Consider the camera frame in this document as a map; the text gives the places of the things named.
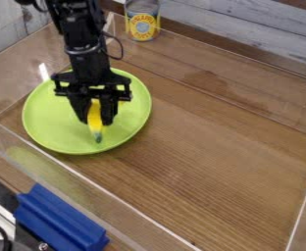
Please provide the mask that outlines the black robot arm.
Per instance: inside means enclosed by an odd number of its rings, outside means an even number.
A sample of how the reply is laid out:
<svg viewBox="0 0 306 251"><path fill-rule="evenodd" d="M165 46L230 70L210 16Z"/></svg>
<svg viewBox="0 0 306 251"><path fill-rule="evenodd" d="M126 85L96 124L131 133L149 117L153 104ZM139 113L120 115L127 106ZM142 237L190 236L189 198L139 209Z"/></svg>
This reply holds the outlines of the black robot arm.
<svg viewBox="0 0 306 251"><path fill-rule="evenodd" d="M20 5L33 5L49 13L59 34L64 38L64 51L72 70L51 76L55 94L70 99L79 120L88 122L92 100L100 104L100 119L110 126L118 115L120 101L132 99L131 79L111 70L104 29L106 18L98 0L44 0L43 9L36 0L15 0Z"/></svg>

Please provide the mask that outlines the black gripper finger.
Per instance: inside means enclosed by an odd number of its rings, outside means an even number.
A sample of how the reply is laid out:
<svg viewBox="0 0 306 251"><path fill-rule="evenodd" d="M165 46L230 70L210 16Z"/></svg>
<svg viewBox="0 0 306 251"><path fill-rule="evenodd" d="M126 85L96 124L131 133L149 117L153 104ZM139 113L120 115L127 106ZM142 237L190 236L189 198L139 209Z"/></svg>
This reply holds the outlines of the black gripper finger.
<svg viewBox="0 0 306 251"><path fill-rule="evenodd" d="M99 98L100 103L100 118L102 123L110 126L114 122L114 117L118 114L118 100L110 93L103 94Z"/></svg>
<svg viewBox="0 0 306 251"><path fill-rule="evenodd" d="M88 122L88 113L92 105L90 96L71 94L68 99L80 122L86 124Z"/></svg>

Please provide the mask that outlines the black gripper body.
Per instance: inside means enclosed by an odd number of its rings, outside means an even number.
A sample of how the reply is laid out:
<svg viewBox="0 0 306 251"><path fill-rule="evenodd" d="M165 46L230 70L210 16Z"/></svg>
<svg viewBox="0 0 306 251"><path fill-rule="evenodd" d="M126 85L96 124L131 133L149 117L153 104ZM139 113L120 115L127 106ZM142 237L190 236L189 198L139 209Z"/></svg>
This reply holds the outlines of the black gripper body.
<svg viewBox="0 0 306 251"><path fill-rule="evenodd" d="M75 50L67 47L72 70L51 76L57 96L100 99L110 95L116 101L132 99L131 79L111 70L110 55L104 48Z"/></svg>

